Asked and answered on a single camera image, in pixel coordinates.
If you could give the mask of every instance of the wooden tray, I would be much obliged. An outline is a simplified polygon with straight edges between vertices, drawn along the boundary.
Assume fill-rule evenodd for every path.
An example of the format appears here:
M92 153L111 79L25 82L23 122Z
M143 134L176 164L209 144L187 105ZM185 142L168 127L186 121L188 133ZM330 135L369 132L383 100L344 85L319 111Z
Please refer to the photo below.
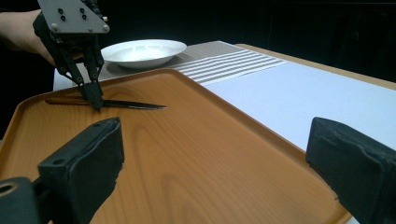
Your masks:
M105 99L162 110L21 103L0 148L0 179L36 166L92 123L120 117L125 164L92 223L345 223L351 215L304 152L176 70L101 82Z

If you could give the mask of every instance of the table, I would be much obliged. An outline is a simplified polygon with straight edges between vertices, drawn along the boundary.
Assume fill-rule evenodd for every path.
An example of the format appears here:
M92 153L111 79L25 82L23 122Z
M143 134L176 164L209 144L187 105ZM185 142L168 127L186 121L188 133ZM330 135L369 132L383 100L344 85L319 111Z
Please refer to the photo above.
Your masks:
M218 45L221 45L223 51L212 51L212 54L206 54L205 50L198 50L213 49L213 46ZM207 78L210 79L209 82L205 82L206 79L194 77L194 74L188 76L191 76L192 79L196 78L197 82L208 90L235 105L302 150L306 147L310 120L316 115L342 121L395 148L396 145L392 136L396 125L394 120L387 119L394 116L393 111L396 109L396 87L394 83L248 45L232 46L220 41L190 46L186 50L187 53L184 52L183 55L179 55L164 67L182 70L186 69L183 67L185 65L204 61L207 58L213 59L221 55L229 56L238 53L246 53L251 56L255 51L261 53L258 56L259 60L267 61L267 63L259 67L234 72L231 76L228 74L220 78ZM106 67L101 76L106 79L132 72L130 70L117 70L116 67L109 66ZM347 95L336 94L340 92L347 92ZM364 102L364 104L351 105L356 97L358 97L359 102ZM322 104L314 104L313 106L313 100ZM372 109L373 105L377 106L376 108L381 108L381 110ZM337 113L332 113L329 108L337 108Z

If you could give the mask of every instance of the knife blade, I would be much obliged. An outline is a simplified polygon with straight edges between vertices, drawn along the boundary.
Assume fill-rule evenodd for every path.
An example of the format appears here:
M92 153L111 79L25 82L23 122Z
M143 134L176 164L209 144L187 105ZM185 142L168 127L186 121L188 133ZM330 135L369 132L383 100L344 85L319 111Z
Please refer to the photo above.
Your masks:
M88 101L80 96L61 96L46 98L49 105L88 105ZM154 105L134 101L103 100L103 106L127 107L133 109L164 109L166 105Z

